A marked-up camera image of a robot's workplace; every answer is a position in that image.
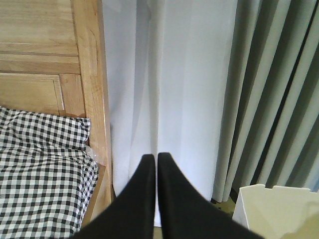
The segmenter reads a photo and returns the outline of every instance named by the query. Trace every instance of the wooden panel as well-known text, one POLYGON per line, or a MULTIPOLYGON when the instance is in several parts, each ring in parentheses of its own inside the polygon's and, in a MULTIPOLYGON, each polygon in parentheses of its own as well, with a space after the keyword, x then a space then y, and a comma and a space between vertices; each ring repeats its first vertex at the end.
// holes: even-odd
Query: wooden panel
POLYGON ((78 56, 76 44, 30 44, 30 43, 1 43, 0 53, 4 54, 50 54, 78 56))
POLYGON ((0 42, 75 45, 70 0, 0 0, 0 42))
POLYGON ((60 75, 66 116, 85 117, 80 75, 60 75))
POLYGON ((80 74, 78 57, 0 54, 0 71, 80 74))
POLYGON ((0 105, 59 115, 64 110, 58 75, 0 73, 0 105))
POLYGON ((105 166, 91 218, 112 201, 112 161, 102 2, 73 0, 86 116, 92 121, 90 146, 105 166))

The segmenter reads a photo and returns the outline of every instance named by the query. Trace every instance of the pillow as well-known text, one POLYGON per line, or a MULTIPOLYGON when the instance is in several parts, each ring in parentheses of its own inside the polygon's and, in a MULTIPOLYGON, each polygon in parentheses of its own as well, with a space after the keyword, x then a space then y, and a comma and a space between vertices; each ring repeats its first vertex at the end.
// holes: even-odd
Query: pillow
POLYGON ((0 138, 7 144, 18 140, 20 146, 32 144, 41 148, 85 150, 90 128, 90 119, 11 110, 0 106, 0 138))

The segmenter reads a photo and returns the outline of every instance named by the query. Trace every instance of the white curtain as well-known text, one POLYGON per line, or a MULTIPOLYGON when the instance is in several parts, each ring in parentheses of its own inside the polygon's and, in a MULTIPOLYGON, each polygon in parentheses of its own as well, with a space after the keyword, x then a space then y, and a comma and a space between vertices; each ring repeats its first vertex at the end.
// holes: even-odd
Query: white curtain
POLYGON ((317 8, 103 0, 116 194, 161 151, 208 200, 255 183, 317 190, 317 8))
POLYGON ((211 199, 236 5, 103 0, 116 194, 165 151, 211 199))

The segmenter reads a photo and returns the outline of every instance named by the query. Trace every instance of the white plastic container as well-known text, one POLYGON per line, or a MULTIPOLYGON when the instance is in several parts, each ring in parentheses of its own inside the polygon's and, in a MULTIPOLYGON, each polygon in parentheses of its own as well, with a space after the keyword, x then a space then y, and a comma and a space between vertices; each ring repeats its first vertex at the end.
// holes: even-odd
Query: white plastic container
POLYGON ((242 187, 233 220, 266 239, 319 239, 319 193, 263 184, 242 187))

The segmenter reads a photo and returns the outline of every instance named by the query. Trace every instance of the wooden headboard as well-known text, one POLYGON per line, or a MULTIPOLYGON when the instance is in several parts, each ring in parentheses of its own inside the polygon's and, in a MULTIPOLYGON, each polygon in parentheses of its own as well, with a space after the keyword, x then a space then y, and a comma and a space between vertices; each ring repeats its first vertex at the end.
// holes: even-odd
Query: wooden headboard
POLYGON ((112 200, 100 0, 0 0, 0 105, 88 117, 100 175, 83 224, 112 200))

